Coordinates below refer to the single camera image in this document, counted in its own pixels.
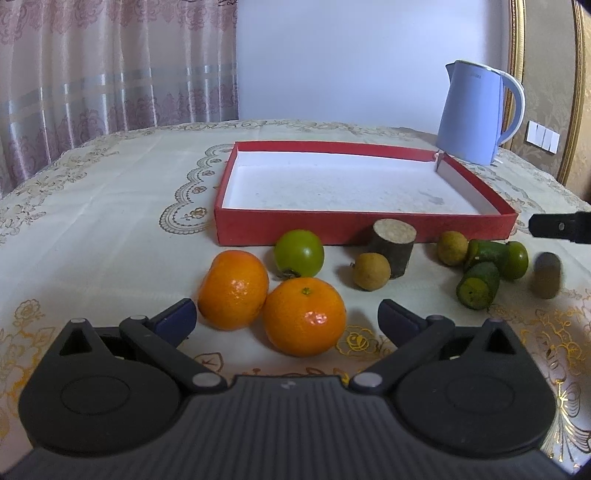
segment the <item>kettle handle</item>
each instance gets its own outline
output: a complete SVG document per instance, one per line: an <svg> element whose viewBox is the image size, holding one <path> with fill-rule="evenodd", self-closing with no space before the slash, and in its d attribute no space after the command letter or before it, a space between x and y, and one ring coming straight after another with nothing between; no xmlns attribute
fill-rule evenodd
<svg viewBox="0 0 591 480"><path fill-rule="evenodd" d="M509 125L507 130L501 134L497 142L497 145L502 145L507 140L512 138L521 126L521 122L523 121L523 117L525 115L525 92L523 90L523 86L517 81L515 77L509 75L507 72L503 72L502 70L495 69L495 72L501 75L503 78L503 84L513 93L513 96L515 97L515 116L513 117L511 125Z"/></svg>

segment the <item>white wall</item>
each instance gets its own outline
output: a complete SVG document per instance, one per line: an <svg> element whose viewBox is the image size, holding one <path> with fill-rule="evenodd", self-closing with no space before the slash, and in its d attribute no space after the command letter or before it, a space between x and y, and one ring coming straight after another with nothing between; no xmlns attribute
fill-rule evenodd
<svg viewBox="0 0 591 480"><path fill-rule="evenodd" d="M508 0L238 2L242 119L437 133L456 59L506 68Z"/></svg>

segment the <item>ribbed gray surface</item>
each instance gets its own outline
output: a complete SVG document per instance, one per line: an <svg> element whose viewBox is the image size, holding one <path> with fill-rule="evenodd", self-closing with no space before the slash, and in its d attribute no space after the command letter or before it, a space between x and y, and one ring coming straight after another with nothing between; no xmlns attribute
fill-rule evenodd
<svg viewBox="0 0 591 480"><path fill-rule="evenodd" d="M102 459L31 452L8 480L548 480L566 479L540 452L469 460L408 434L378 397L336 377L238 377L190 400L154 442Z"/></svg>

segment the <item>electric kettle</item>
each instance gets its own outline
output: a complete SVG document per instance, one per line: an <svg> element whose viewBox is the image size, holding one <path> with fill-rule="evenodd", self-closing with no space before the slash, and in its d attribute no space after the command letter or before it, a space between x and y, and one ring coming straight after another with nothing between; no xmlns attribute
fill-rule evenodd
<svg viewBox="0 0 591 480"><path fill-rule="evenodd" d="M441 116L437 148L462 160L490 165L498 146L509 140L523 121L525 93L507 72L466 60L446 65L450 87ZM515 96L515 116L501 132L504 93Z"/></svg>

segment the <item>tablecloth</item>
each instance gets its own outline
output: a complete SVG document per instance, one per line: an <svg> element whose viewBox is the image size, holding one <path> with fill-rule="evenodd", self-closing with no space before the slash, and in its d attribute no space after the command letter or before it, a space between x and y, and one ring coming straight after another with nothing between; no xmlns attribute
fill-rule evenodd
<svg viewBox="0 0 591 480"><path fill-rule="evenodd" d="M433 136L401 128L338 123L232 121L120 132L66 152L0 201L0 471L30 449L18 420L19 394L48 345L72 317L117 325L194 296L214 256L213 200L235 141L330 140L436 150ZM510 322L556 395L558 415L544 451L568 471L590 453L591 247L534 239L538 212L591 207L551 176L500 150L490 167L467 164L519 212L511 238L533 258L552 251L566 272L553 300L537 300L528 278L505 284L488 311L458 303L459 273L416 245L406 274L375 292L352 284L359 251L326 248L318 275L342 295L348 326L336 347L295 359L270 347L260 322L236 332L198 323L180 350L231 379L247 373L338 374L344 382L395 347L377 328L379 302L392 298L420 316L458 325L494 316ZM271 266L269 247L248 248ZM278 284L271 277L271 288Z"/></svg>

